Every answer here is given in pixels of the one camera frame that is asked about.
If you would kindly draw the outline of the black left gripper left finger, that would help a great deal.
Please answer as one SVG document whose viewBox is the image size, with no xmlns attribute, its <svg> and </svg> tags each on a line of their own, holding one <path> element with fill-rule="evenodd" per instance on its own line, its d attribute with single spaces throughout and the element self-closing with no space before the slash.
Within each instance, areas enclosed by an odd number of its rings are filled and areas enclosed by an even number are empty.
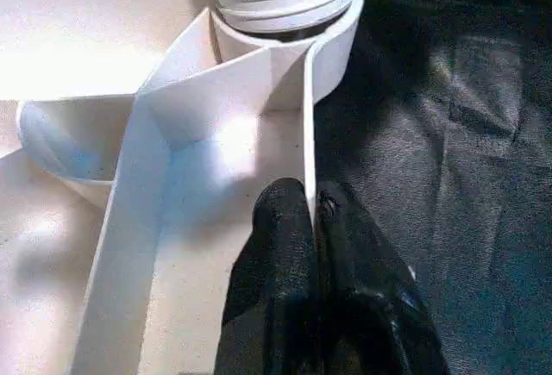
<svg viewBox="0 0 552 375">
<path fill-rule="evenodd" d="M 252 232 L 233 264 L 216 374 L 318 370 L 317 251 L 304 187 L 280 178 L 255 202 Z"/>
</svg>

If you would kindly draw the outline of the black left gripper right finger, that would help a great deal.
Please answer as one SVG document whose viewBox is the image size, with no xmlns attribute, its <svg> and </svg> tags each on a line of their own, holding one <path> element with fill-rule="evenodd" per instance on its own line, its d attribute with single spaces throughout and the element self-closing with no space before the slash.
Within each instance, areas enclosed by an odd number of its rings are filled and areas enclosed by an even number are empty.
<svg viewBox="0 0 552 375">
<path fill-rule="evenodd" d="M 407 264 L 338 184 L 320 184 L 325 359 L 340 374 L 447 374 L 430 312 Z"/>
</svg>

